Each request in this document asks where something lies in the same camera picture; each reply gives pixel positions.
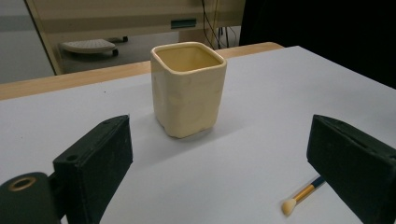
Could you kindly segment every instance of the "white table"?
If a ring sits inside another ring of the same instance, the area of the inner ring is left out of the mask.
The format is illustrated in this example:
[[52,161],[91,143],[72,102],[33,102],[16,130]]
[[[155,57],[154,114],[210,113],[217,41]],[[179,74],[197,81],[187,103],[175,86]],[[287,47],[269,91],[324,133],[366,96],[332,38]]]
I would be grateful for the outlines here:
[[290,217],[280,205],[318,175],[314,114],[396,147],[396,90],[299,47],[228,62],[218,122],[184,139],[155,119],[150,74],[0,101],[0,182],[51,174],[96,124],[129,114],[134,163],[101,223],[361,223],[328,184]]

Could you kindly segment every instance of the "brush bristles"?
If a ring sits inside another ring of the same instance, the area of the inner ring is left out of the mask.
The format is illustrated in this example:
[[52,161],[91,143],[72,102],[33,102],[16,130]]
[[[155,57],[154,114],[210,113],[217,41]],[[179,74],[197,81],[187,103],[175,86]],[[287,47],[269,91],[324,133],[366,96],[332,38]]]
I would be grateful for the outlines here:
[[295,199],[289,199],[282,204],[282,212],[286,216],[289,216],[296,206],[297,201]]

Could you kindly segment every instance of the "wall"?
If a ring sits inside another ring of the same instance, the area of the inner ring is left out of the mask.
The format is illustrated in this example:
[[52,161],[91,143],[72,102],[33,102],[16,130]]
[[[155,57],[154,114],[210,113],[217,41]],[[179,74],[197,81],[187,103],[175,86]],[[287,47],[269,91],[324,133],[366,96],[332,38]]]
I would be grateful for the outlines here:
[[23,0],[0,1],[0,83],[54,72]]

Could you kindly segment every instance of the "square ceramic cup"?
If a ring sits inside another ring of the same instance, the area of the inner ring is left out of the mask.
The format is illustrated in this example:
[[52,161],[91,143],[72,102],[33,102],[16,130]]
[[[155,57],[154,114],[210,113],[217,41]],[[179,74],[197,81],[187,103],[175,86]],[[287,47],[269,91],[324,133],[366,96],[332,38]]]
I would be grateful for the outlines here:
[[211,128],[217,120],[227,61],[197,42],[151,50],[154,113],[173,137]]

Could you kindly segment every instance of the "blue brush handle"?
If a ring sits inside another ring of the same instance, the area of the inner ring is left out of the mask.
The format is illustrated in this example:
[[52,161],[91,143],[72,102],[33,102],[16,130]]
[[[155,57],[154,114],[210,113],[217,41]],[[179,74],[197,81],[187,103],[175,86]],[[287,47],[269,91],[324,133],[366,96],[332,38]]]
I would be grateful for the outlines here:
[[314,180],[314,182],[311,183],[312,186],[314,186],[314,188],[319,187],[320,185],[322,185],[324,183],[324,178],[322,176],[318,177],[316,180]]

